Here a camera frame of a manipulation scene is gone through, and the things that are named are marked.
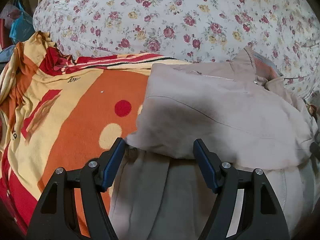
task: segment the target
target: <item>floral bedsheet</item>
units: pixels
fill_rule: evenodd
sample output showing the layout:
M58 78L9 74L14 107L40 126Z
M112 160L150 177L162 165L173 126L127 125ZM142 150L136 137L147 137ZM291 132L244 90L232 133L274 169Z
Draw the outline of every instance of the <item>floral bedsheet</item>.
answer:
M272 60L307 100L319 90L319 21L306 0L42 0L35 30L64 54L143 51L230 61L244 46Z

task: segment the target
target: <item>blue plastic bag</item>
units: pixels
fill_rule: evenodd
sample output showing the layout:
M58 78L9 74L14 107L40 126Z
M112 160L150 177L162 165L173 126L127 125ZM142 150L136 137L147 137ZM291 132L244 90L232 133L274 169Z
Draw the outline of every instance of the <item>blue plastic bag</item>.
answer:
M21 15L13 21L9 35L14 44L28 40L36 32L33 28L32 17L25 12L20 2L19 7Z

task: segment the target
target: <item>patterned blanket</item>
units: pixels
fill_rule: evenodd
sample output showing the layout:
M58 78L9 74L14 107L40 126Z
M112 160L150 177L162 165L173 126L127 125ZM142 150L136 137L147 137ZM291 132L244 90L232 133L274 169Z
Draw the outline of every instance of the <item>patterned blanket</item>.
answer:
M153 62L184 63L151 53L73 61L41 32L17 45L0 76L0 197L24 233L57 167L81 168L135 131ZM102 195L107 211L111 191Z

